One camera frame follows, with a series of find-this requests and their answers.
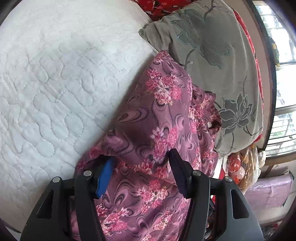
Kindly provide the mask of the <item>lilac cloth covered furniture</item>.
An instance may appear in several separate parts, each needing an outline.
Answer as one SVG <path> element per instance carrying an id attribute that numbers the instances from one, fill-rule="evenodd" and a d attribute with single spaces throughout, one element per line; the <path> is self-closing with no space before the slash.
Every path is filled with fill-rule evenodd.
<path id="1" fill-rule="evenodd" d="M 285 204 L 293 186 L 291 173 L 258 179 L 244 194 L 252 210 L 281 207 Z"/>

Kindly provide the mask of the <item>white quilted mattress cover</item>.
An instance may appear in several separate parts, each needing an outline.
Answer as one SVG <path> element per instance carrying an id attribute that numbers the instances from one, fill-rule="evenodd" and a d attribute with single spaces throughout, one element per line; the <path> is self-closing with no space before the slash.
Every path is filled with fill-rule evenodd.
<path id="1" fill-rule="evenodd" d="M 155 49 L 133 1 L 21 1 L 1 24 L 1 219 L 72 177 Z"/>

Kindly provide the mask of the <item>red patterned blanket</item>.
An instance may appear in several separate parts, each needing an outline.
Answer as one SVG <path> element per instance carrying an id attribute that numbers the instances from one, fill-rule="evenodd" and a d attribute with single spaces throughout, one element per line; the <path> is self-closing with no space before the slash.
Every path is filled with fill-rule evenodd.
<path id="1" fill-rule="evenodd" d="M 188 0 L 160 0 L 160 1 L 149 1 L 149 0 L 135 0 L 135 3 L 137 3 L 140 8 L 145 11 L 149 17 L 153 20 L 160 20 L 163 16 L 167 16 L 171 14 L 173 11 L 182 9 L 183 7 L 189 5 L 190 3 L 194 1 L 188 1 Z M 255 63 L 256 63 L 256 69 L 257 69 L 257 77 L 258 77 L 258 86 L 260 91 L 260 97 L 261 100 L 263 100 L 263 89 L 262 89 L 262 79 L 261 79 L 261 73 L 260 73 L 260 67 L 259 62 L 257 59 L 257 56 L 255 54 L 255 47 L 251 39 L 251 35 L 247 29 L 247 26 L 245 22 L 243 21 L 243 18 L 241 18 L 240 14 L 233 10 L 234 14 L 236 16 L 236 19 L 238 20 L 239 24 L 243 28 L 245 35 L 247 36 L 248 42 L 250 44 L 250 47 L 252 49 Z"/>

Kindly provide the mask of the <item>grey floral pillow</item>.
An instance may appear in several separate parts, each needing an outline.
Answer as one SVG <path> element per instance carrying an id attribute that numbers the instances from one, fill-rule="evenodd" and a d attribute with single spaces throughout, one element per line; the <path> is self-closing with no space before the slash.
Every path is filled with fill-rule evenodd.
<path id="1" fill-rule="evenodd" d="M 255 54 L 234 10 L 224 1 L 195 1 L 139 34 L 167 51 L 201 89 L 215 94 L 222 126 L 220 156 L 253 144 L 263 131 L 263 103 Z"/>

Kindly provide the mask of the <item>purple pink floral garment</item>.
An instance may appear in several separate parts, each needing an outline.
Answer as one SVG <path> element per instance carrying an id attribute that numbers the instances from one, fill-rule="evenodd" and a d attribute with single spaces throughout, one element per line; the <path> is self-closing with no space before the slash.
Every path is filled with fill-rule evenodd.
<path id="1" fill-rule="evenodd" d="M 154 57 L 111 128 L 76 166 L 80 174 L 99 155 L 116 157 L 107 190 L 95 201 L 107 240 L 179 238 L 190 202 L 178 191 L 168 152 L 176 149 L 195 170 L 213 176 L 221 126 L 215 98 L 166 51 Z"/>

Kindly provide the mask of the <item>window with bars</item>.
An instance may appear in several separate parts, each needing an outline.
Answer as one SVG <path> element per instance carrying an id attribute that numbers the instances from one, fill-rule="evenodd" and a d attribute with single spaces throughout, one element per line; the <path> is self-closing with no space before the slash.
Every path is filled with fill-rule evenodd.
<path id="1" fill-rule="evenodd" d="M 295 37 L 280 13 L 267 1 L 253 1 L 273 49 L 276 98 L 266 145 L 268 158 L 295 152 Z"/>

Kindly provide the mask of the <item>plastic bag of items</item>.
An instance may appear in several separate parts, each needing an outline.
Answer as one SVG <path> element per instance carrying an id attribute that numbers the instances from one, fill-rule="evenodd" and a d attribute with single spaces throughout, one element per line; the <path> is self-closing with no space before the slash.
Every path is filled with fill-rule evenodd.
<path id="1" fill-rule="evenodd" d="M 265 165 L 266 152 L 258 151 L 255 144 L 232 153 L 223 161 L 223 170 L 245 194 L 259 179 L 261 168 Z"/>

